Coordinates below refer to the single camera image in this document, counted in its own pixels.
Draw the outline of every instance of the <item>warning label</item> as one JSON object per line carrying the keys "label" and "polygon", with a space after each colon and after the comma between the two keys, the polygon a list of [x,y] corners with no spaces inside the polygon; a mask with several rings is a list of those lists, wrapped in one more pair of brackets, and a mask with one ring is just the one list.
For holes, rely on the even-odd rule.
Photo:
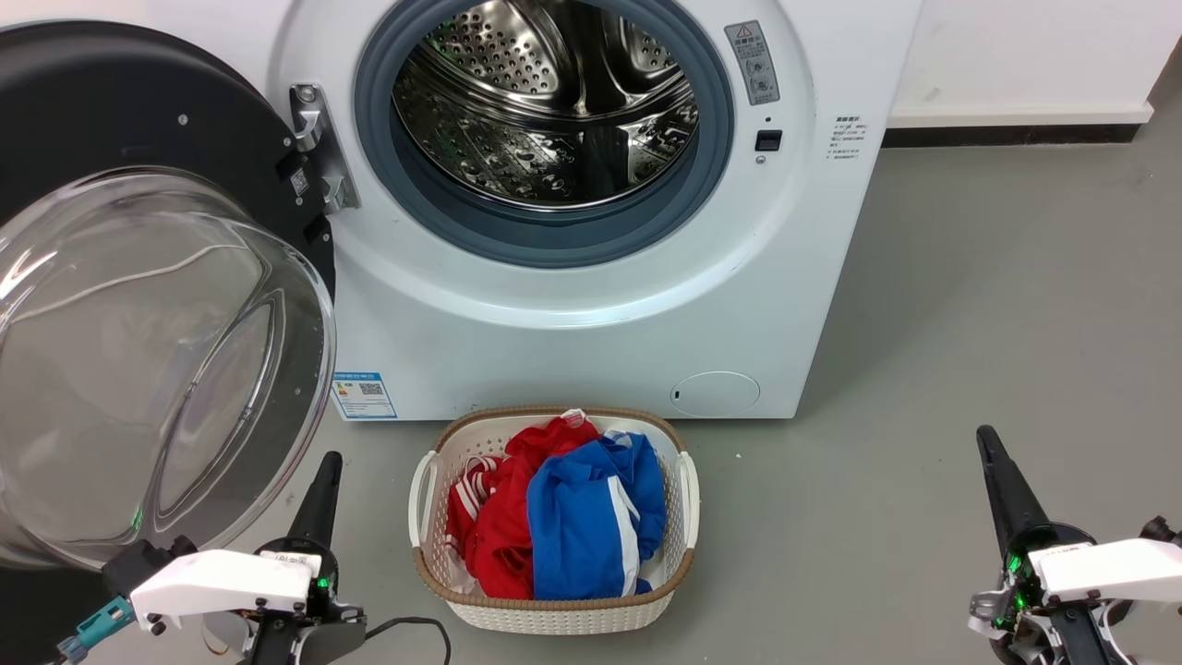
{"label": "warning label", "polygon": [[826,159],[856,159],[862,156],[866,144],[866,123],[862,116],[837,116],[833,118],[833,132],[829,137]]}
{"label": "warning label", "polygon": [[767,50],[759,21],[728,25],[725,30],[747,82],[747,100],[751,105],[779,102],[780,85],[775,79],[772,53]]}
{"label": "warning label", "polygon": [[377,372],[337,372],[332,397],[345,420],[395,420],[398,415]]}

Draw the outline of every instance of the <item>qr code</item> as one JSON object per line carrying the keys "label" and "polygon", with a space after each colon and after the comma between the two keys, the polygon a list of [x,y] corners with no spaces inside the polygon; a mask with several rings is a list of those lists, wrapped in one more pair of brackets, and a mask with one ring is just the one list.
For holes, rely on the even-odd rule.
{"label": "qr code", "polygon": [[291,181],[297,196],[301,196],[304,195],[304,191],[307,191],[307,176],[304,175],[304,169],[299,169],[293,172]]}

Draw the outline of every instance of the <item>blue clothing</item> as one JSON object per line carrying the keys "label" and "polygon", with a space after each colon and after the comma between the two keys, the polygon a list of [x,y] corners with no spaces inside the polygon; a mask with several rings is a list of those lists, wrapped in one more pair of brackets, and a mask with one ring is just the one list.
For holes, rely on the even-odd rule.
{"label": "blue clothing", "polygon": [[609,432],[552,457],[526,493],[538,600],[645,593],[641,562],[661,547],[664,478],[644,435]]}

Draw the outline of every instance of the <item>concrete floor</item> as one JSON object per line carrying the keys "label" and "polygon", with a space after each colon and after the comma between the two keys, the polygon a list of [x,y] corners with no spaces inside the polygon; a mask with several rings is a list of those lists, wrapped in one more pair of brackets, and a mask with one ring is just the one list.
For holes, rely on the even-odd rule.
{"label": "concrete floor", "polygon": [[[995,663],[965,627],[998,553],[974,429],[998,428],[1052,519],[1099,540],[1182,526],[1182,67],[1132,145],[891,150],[878,159],[800,416],[680,423],[702,481],[695,567],[652,627],[527,638],[467,627],[410,565],[411,471],[440,424],[324,419],[349,461],[340,593],[371,622],[444,621],[453,663]],[[1142,607],[1132,652],[1177,660],[1182,619]],[[442,663],[398,627],[342,663]],[[200,626],[125,631],[90,660],[225,663]]]}

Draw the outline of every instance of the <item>door hinge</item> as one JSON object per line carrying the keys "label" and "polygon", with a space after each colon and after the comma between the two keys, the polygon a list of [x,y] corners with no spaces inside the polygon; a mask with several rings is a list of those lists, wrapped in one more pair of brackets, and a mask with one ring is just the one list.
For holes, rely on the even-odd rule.
{"label": "door hinge", "polygon": [[361,201],[332,128],[324,90],[313,83],[298,83],[291,87],[291,103],[296,148],[306,154],[320,171],[324,211],[331,214],[344,208],[359,208]]}

